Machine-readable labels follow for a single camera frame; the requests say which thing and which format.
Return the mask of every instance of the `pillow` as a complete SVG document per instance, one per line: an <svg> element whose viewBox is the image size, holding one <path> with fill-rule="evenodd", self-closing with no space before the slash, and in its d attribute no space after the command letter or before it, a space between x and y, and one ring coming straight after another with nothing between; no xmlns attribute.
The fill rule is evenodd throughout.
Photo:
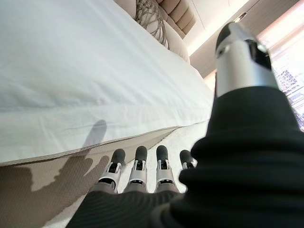
<svg viewBox="0 0 304 228"><path fill-rule="evenodd" d="M168 48L164 21L155 0L136 0L135 20L158 42Z"/></svg>
<svg viewBox="0 0 304 228"><path fill-rule="evenodd" d="M123 8L133 19L136 17L136 0L114 0L117 5Z"/></svg>
<svg viewBox="0 0 304 228"><path fill-rule="evenodd" d="M184 41L181 39L179 34L166 22L163 21L165 25L166 38L169 44L169 50L178 54L187 63L190 64L190 58Z"/></svg>

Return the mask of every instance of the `upholstered headboard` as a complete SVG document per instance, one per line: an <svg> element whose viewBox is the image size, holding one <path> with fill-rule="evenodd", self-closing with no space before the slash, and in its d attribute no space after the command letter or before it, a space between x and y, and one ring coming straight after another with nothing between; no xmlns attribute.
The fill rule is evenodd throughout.
<svg viewBox="0 0 304 228"><path fill-rule="evenodd" d="M194 13L187 0L156 0L162 18L184 38L195 23Z"/></svg>

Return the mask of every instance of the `robotic hand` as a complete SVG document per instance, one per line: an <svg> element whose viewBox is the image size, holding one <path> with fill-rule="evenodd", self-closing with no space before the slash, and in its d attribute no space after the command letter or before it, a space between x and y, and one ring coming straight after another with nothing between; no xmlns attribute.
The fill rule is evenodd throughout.
<svg viewBox="0 0 304 228"><path fill-rule="evenodd" d="M278 89L267 50L238 23L221 31L216 91L206 137L182 152L178 193L166 149L157 151L154 194L146 192L146 149L115 194L124 156L114 153L68 227L302 228L304 134Z"/></svg>

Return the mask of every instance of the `white duvet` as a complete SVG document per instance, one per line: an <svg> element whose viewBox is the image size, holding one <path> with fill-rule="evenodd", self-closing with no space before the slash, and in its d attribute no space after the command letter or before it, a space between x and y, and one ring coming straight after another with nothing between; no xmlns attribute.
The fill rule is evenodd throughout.
<svg viewBox="0 0 304 228"><path fill-rule="evenodd" d="M191 125L211 105L197 70L112 0L0 1L1 163Z"/></svg>

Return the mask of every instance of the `patterned cushion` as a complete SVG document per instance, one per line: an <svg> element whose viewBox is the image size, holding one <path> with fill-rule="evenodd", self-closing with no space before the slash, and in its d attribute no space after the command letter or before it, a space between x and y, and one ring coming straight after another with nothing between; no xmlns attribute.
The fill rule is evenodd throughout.
<svg viewBox="0 0 304 228"><path fill-rule="evenodd" d="M135 20L162 45L168 48L165 26L156 0L136 0Z"/></svg>

